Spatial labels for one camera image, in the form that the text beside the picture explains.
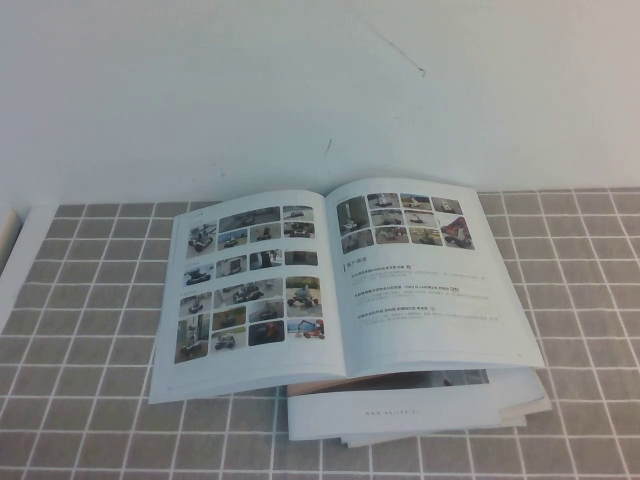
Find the gray checkered tablecloth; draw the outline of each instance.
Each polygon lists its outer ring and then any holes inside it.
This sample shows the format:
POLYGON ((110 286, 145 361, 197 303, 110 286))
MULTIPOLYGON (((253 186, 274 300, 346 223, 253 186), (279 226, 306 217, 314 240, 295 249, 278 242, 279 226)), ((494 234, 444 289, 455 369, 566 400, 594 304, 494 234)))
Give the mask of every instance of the gray checkered tablecloth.
POLYGON ((640 189, 481 200, 549 366, 526 428, 348 450, 289 442, 281 389, 149 406, 172 217, 205 204, 67 205, 0 336, 0 479, 640 479, 640 189))

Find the photo grid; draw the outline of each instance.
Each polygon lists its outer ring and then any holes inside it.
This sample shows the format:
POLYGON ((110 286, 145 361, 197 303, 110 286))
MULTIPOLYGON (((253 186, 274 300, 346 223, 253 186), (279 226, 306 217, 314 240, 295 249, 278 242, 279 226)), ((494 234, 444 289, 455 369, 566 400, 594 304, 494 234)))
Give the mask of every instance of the photo grid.
POLYGON ((372 193, 336 207, 342 253, 372 245, 435 245, 475 250, 458 200, 413 193, 372 193))
POLYGON ((235 247, 281 238, 315 238, 314 211, 304 205, 251 210, 196 225, 190 232, 187 259, 230 250, 228 258, 185 270, 183 287, 205 285, 212 278, 240 275, 231 286, 180 301, 175 363, 291 339, 324 339, 322 297, 317 277, 273 276, 242 283, 242 274, 287 266, 317 266, 314 251, 263 248, 231 255, 235 247))

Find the white wall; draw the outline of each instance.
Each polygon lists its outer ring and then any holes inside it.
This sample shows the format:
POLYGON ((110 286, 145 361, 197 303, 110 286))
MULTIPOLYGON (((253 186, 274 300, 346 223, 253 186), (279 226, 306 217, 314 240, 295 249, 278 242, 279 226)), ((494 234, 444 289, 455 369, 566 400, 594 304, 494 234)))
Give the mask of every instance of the white wall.
POLYGON ((639 185, 639 17, 636 0, 5 2, 0 202, 373 174, 639 185))

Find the book page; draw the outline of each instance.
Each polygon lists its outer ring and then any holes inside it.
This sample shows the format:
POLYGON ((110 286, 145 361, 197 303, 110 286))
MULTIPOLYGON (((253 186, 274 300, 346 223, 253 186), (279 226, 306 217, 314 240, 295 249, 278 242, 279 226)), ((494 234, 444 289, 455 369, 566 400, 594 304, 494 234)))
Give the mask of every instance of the book page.
POLYGON ((345 375, 324 198, 252 195, 176 217, 151 402, 345 375))
POLYGON ((362 180, 327 211, 349 376, 543 365, 473 190, 362 180))

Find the photo of robot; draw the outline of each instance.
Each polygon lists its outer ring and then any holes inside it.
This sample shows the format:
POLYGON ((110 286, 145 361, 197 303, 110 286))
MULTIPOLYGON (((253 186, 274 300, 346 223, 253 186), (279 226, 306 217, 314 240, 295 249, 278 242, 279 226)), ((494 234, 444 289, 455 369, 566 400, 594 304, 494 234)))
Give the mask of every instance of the photo of robot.
POLYGON ((218 235, 218 251, 227 248, 239 247, 247 244, 247 229, 234 230, 233 232, 218 235))
POLYGON ((283 293, 281 278, 269 278, 257 282, 232 285, 216 290, 213 294, 213 308, 229 307, 253 300, 281 297, 283 293))
POLYGON ((286 281, 287 316, 320 317, 320 280, 316 277, 289 277, 286 281))
POLYGON ((247 271, 247 256, 227 258, 216 263, 216 278, 230 277, 247 271))
POLYGON ((421 212, 419 210, 405 210, 404 216, 409 226, 438 228, 438 223, 433 213, 421 212))
POLYGON ((369 227, 369 214, 364 197, 354 197, 336 207, 340 235, 347 235, 369 227))
POLYGON ((414 210, 431 210, 431 201, 429 201, 429 197, 425 197, 424 195, 402 193, 400 195, 400 201, 404 208, 411 208, 414 210))
POLYGON ((287 320, 287 333, 293 338, 324 340, 324 321, 321 318, 287 320))
POLYGON ((223 312, 213 314, 212 330, 222 330, 224 328, 237 327, 247 322, 246 307, 235 307, 223 312))
POLYGON ((211 292, 192 295, 180 300, 180 316, 196 315, 211 310, 211 292))
POLYGON ((209 351, 209 314, 193 315, 178 322, 174 363, 205 357, 209 351))
POLYGON ((433 208, 436 212, 452 213, 454 215, 462 215, 462 208, 460 208, 460 202, 457 200, 448 200, 446 198, 433 199, 433 208))
POLYGON ((440 231, 447 247, 475 250, 473 239, 464 217, 458 217, 448 225, 440 227, 440 231))
POLYGON ((401 210, 374 210, 371 212, 371 223, 374 227, 402 225, 404 218, 401 210))
POLYGON ((313 208, 300 205, 288 205, 282 209, 283 220, 295 220, 296 222, 313 222, 313 208))
POLYGON ((223 330, 211 335, 211 346, 209 349, 213 355, 222 352, 232 352, 247 346, 247 329, 245 327, 223 330))
POLYGON ((251 270, 282 266, 282 250, 265 250, 249 256, 251 270))
POLYGON ((249 346, 265 345, 284 341, 284 322, 264 322, 249 327, 249 346))
POLYGON ((265 240, 277 240, 280 238, 282 228, 280 223, 268 223, 267 225, 260 225, 257 227, 251 227, 249 230, 249 242, 264 242, 265 240))
POLYGON ((396 193, 372 193, 367 195, 369 209, 376 208, 399 208, 400 201, 396 193))
POLYGON ((216 224, 205 223, 191 229, 187 247, 187 258, 207 255, 215 250, 216 224))
POLYGON ((409 236, 411 237, 412 243, 442 246, 442 238, 438 230, 433 228, 409 227, 409 236))
POLYGON ((316 227, 313 223, 285 222, 284 236, 289 238, 316 238, 316 227))
POLYGON ((404 227, 376 228, 376 243, 386 245, 389 243, 409 243, 407 229, 404 227))
POLYGON ((263 300, 249 305, 249 323, 264 322, 284 317, 284 302, 281 298, 263 300))
POLYGON ((291 251, 285 252, 284 263, 286 265, 318 265, 318 254, 316 252, 291 251))
POLYGON ((342 253, 353 252, 363 247, 370 247, 373 245, 373 235, 371 230, 361 230, 351 235, 347 235, 342 239, 342 253))
POLYGON ((213 263, 201 267, 189 268, 182 277, 182 286, 191 287, 208 282, 213 278, 213 263))
POLYGON ((220 233, 278 220, 280 220, 280 207, 259 208, 223 218, 220 220, 220 233))

